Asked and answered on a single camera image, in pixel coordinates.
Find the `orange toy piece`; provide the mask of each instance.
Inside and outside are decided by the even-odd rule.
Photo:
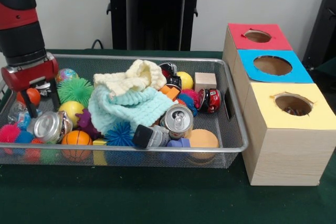
[[[160,91],[164,94],[168,94],[169,91],[170,91],[170,88],[167,85],[165,85],[165,86],[163,86],[162,89],[160,89]]]
[[[179,95],[180,91],[174,87],[170,89],[170,91],[166,94],[170,99],[175,101],[176,97]]]
[[[40,139],[34,138],[31,142],[31,144],[44,144]],[[28,161],[31,164],[37,163],[40,161],[41,157],[41,150],[40,149],[26,149],[25,152],[25,160]]]
[[[184,106],[187,106],[187,104],[185,104],[185,102],[184,102],[183,100],[178,99],[177,101],[178,101],[179,104],[184,105]]]
[[[27,95],[29,96],[30,101],[35,106],[37,106],[40,103],[41,95],[40,95],[40,92],[38,92],[37,89],[33,89],[33,88],[27,89]],[[22,97],[20,92],[17,94],[16,100],[23,103],[24,105],[26,104],[25,101],[23,100],[23,97]]]
[[[62,144],[92,145],[90,136],[84,131],[71,131],[62,139]],[[62,150],[63,156],[70,161],[80,162],[90,156],[90,150]]]

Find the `red box top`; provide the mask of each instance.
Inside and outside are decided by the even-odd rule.
[[[228,24],[237,49],[293,50],[277,24]]]

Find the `black cable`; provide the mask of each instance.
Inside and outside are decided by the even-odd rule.
[[[100,49],[104,49],[103,43],[102,43],[99,39],[96,39],[96,40],[93,42],[91,49],[94,49],[94,47],[96,46],[97,43],[99,43],[99,45],[100,45]]]

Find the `yellow ball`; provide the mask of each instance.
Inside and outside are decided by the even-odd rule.
[[[76,114],[83,114],[83,109],[84,106],[79,102],[68,101],[63,103],[61,107],[59,107],[58,111],[65,111],[70,120],[72,121],[74,128],[76,128],[77,121],[79,120]]]
[[[186,72],[177,72],[177,76],[181,77],[182,89],[193,89],[194,81],[190,74]]]

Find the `pull tab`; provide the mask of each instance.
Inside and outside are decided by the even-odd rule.
[[[182,130],[184,127],[183,118],[180,116],[175,117],[174,119],[174,128],[177,130]]]

